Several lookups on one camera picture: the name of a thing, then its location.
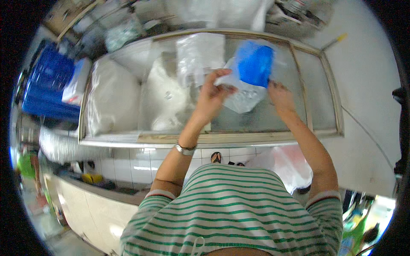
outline blue plastic container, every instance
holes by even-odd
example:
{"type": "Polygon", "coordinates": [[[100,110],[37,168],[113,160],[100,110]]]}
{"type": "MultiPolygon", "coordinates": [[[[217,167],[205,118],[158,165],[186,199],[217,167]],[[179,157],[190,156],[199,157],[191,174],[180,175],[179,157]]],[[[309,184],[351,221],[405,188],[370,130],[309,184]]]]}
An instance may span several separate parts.
{"type": "Polygon", "coordinates": [[[80,107],[61,102],[63,89],[73,76],[74,61],[59,54],[52,43],[45,44],[34,58],[37,60],[27,80],[22,110],[37,116],[78,122],[80,107]]]}
{"type": "Polygon", "coordinates": [[[273,67],[274,50],[256,41],[246,40],[235,53],[239,79],[245,83],[268,88],[273,67]]]}
{"type": "Polygon", "coordinates": [[[46,44],[34,63],[29,80],[32,85],[62,91],[74,73],[74,61],[59,54],[52,43],[46,44]]]}

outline white tiled wall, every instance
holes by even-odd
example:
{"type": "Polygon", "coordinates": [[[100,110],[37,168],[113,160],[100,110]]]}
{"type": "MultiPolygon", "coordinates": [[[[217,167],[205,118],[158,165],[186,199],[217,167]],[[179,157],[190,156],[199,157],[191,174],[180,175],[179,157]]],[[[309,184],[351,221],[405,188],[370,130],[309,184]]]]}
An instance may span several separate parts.
{"type": "MultiPolygon", "coordinates": [[[[211,162],[211,155],[220,152],[221,162],[245,163],[260,153],[255,147],[215,148],[196,150],[185,180],[200,166],[211,162]]],[[[150,184],[155,179],[159,166],[170,149],[114,149],[114,158],[95,160],[96,172],[118,186],[139,188],[140,184],[150,184]]]]}

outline person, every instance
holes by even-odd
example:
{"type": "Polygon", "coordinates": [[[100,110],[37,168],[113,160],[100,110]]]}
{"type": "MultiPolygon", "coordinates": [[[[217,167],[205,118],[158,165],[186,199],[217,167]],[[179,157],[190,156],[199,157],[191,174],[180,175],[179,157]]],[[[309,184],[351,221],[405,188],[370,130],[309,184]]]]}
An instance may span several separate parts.
{"type": "Polygon", "coordinates": [[[303,207],[275,172],[237,165],[199,167],[183,186],[202,128],[235,88],[207,76],[178,144],[159,167],[150,192],[120,239],[122,255],[336,255],[342,204],[332,159],[295,111],[292,93],[269,82],[269,96],[313,170],[303,207]]]}
{"type": "MultiPolygon", "coordinates": [[[[40,182],[40,168],[39,168],[39,158],[38,150],[27,148],[30,146],[25,146],[21,152],[21,155],[17,161],[16,176],[23,176],[27,180],[34,180],[34,186],[36,189],[37,196],[41,196],[41,182],[40,182]]],[[[18,178],[19,182],[23,182],[21,177],[18,178]]]]}

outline yellow object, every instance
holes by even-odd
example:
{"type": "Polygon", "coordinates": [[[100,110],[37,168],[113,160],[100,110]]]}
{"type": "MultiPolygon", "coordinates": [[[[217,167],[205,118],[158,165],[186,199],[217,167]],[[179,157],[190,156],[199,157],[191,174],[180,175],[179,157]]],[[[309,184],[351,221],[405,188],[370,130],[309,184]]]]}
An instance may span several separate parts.
{"type": "Polygon", "coordinates": [[[345,38],[347,37],[347,33],[344,33],[344,34],[341,34],[340,36],[338,36],[336,39],[337,39],[337,41],[342,41],[342,40],[344,40],[345,38]]]}
{"type": "Polygon", "coordinates": [[[90,174],[90,173],[81,175],[81,178],[82,178],[82,181],[88,184],[94,184],[94,183],[102,181],[103,179],[102,175],[100,174],[90,174]]]}

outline drawstring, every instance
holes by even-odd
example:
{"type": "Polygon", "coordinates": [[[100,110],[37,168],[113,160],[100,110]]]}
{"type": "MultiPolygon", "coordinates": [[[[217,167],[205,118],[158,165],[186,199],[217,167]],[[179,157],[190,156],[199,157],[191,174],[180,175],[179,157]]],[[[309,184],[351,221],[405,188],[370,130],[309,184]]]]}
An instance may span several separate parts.
{"type": "Polygon", "coordinates": [[[197,254],[196,256],[200,256],[200,255],[202,254],[202,252],[204,251],[204,245],[205,245],[205,239],[204,239],[202,236],[197,237],[197,238],[195,239],[195,241],[194,241],[194,246],[193,246],[193,248],[192,248],[191,256],[194,256],[194,255],[195,255],[196,249],[198,249],[198,251],[197,251],[198,254],[197,254]],[[198,241],[199,238],[202,239],[202,246],[197,248],[197,247],[196,247],[196,242],[198,241]]]}

